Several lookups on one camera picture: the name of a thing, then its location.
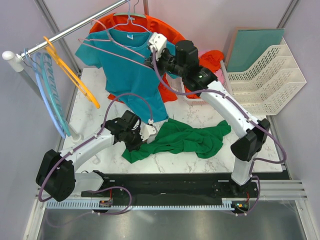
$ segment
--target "clothing rack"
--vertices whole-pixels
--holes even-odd
[[[73,33],[74,31],[82,28],[83,26],[89,24],[91,22],[92,19],[97,19],[102,17],[103,15],[113,11],[114,9],[120,7],[121,5],[125,4],[127,2],[127,0],[119,0],[117,2],[115,2],[114,4],[107,6],[106,8],[102,9],[101,11],[87,17],[84,18],[83,20],[73,24],[70,27],[67,27],[66,29],[56,33],[55,35],[53,35],[52,37],[49,38],[49,41],[51,43],[54,43],[66,36],[68,36],[69,34]],[[149,5],[148,5],[148,0],[143,0],[143,9],[144,9],[144,14],[149,15]],[[30,48],[26,54],[28,56],[31,56],[32,54],[35,54],[36,52],[44,49],[45,47],[48,47],[49,44],[46,41],[43,41],[41,43],[36,44],[34,47]],[[37,86],[37,84],[35,83],[35,81],[32,79],[32,77],[27,73],[27,71],[25,70],[25,66],[24,64],[22,64],[22,62],[24,62],[26,55],[25,53],[21,51],[21,54],[15,54],[12,51],[4,51],[2,53],[2,58],[4,60],[6,60],[10,66],[13,68],[14,71],[16,71],[28,84],[28,86],[33,90],[33,92],[42,100],[42,96],[40,93],[40,90]],[[80,139],[82,139],[82,136],[77,133],[70,125],[69,125],[69,130],[72,136],[72,139],[77,142]]]

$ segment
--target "white table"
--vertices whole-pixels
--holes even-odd
[[[93,134],[102,124],[106,109],[111,100],[108,99],[109,93],[105,90],[106,77],[102,68],[84,68],[81,79],[97,98],[101,106],[100,109],[97,109],[81,92],[78,92],[76,95],[70,124],[86,138]],[[165,107],[170,118],[186,123],[193,128],[216,126],[223,120],[221,115],[210,105],[190,106],[181,98],[174,102],[166,102]],[[107,119],[121,117],[128,109],[125,104],[115,102],[110,109]],[[156,127],[160,129],[163,122],[155,123]],[[82,165],[78,172],[99,170],[103,173],[119,174],[229,173],[233,171],[235,162],[235,157],[230,150],[230,146],[237,139],[236,134],[231,131],[231,133],[223,138],[221,150],[215,156],[208,159],[199,158],[194,152],[182,152],[179,154],[161,152],[133,164],[121,157],[125,150],[125,144],[121,142],[99,152]],[[74,143],[68,137],[64,141],[63,148],[69,148],[72,145]],[[269,137],[259,152],[258,157],[279,161],[275,144]],[[255,163],[253,171],[282,172],[282,167],[280,164],[258,161]]]

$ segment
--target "white wall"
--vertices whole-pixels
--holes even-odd
[[[276,116],[289,172],[301,179],[320,224],[320,1],[302,0],[285,28],[285,40],[307,84]]]
[[[1,54],[18,53],[53,34],[33,0],[3,1],[0,20]],[[56,148],[60,137],[42,101],[2,58],[0,73],[0,239],[20,240],[37,193],[35,180],[43,155]],[[73,84],[57,66],[54,74],[66,110]]]
[[[45,0],[60,29],[98,12],[117,0]],[[194,41],[199,50],[220,50],[227,53],[235,27],[276,28],[290,0],[149,0],[149,14],[178,30]],[[143,1],[136,7],[143,14]],[[114,12],[127,12],[122,5]],[[89,34],[87,25],[66,37],[73,53],[78,38]],[[84,64],[77,59],[80,66]]]

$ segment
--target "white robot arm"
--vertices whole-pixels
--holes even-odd
[[[231,178],[236,185],[244,186],[251,179],[250,171],[252,170],[253,158],[261,150],[267,138],[266,133],[254,124],[259,125],[265,131],[269,131],[269,121],[267,119],[260,121],[247,112],[228,94],[217,77],[208,68],[199,65],[198,49],[192,41],[179,41],[175,45],[175,55],[169,52],[166,43],[165,36],[153,33],[149,40],[149,48],[153,54],[145,64],[155,70],[160,81],[162,81],[160,75],[164,72],[182,77],[183,84],[190,91],[196,91],[231,125],[239,137],[231,146],[231,151],[235,155]]]
[[[94,155],[118,142],[124,142],[129,151],[138,150],[157,132],[155,126],[146,124],[141,127],[140,123],[141,119],[127,110],[122,117],[106,121],[102,130],[98,128],[82,142],[61,152],[53,149],[47,151],[38,171],[36,183],[41,186],[53,166],[62,156],[67,156],[49,177],[44,190],[58,202],[65,200],[72,193],[99,190],[104,182],[99,171],[75,172]]]

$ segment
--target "blue hanger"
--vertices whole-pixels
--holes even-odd
[[[40,59],[40,65],[42,69],[42,79],[46,88],[46,92],[49,95],[51,106],[54,109],[55,115],[57,116],[60,126],[64,129],[64,132],[70,136],[68,123],[65,119],[62,104],[58,95],[58,90],[54,77],[54,70],[52,68],[52,58],[48,53],[42,53]]]
[[[34,56],[33,56],[34,59],[31,59],[31,57],[28,54],[25,55],[25,58],[29,61],[29,63],[31,63],[31,61],[33,62],[31,64],[31,66],[32,66],[32,69],[33,69],[33,71],[35,73],[36,83],[37,83],[38,88],[40,90],[44,105],[45,105],[45,107],[46,107],[46,109],[47,109],[47,111],[48,111],[48,113],[50,115],[50,118],[52,119],[53,124],[54,124],[55,128],[57,129],[57,131],[59,132],[59,134],[61,135],[61,137],[65,139],[66,138],[66,134],[64,133],[64,130],[62,129],[62,127],[59,124],[58,117],[52,111],[51,104],[49,103],[49,101],[47,99],[45,90],[43,88],[43,84],[41,82],[41,79],[43,80],[42,68],[37,63],[37,58],[40,58],[40,57],[41,57],[41,53],[40,52],[37,52],[37,53],[34,54]]]
[[[108,34],[108,37],[109,37],[110,40],[113,41],[113,42],[115,42],[115,40],[111,37],[110,30],[116,28],[117,26],[125,26],[125,25],[128,25],[128,24],[129,24],[129,21],[131,21],[131,24],[132,24],[132,25],[141,27],[141,28],[143,28],[144,30],[146,30],[148,33],[150,33],[150,31],[149,31],[148,29],[146,29],[144,26],[139,25],[139,24],[135,24],[135,23],[132,22],[132,17],[130,16],[131,4],[130,4],[130,1],[129,1],[129,0],[126,0],[126,2],[129,4],[128,20],[127,20],[127,22],[126,22],[126,23],[118,23],[118,24],[114,25],[113,27],[108,28],[108,30],[106,31],[106,33]]]

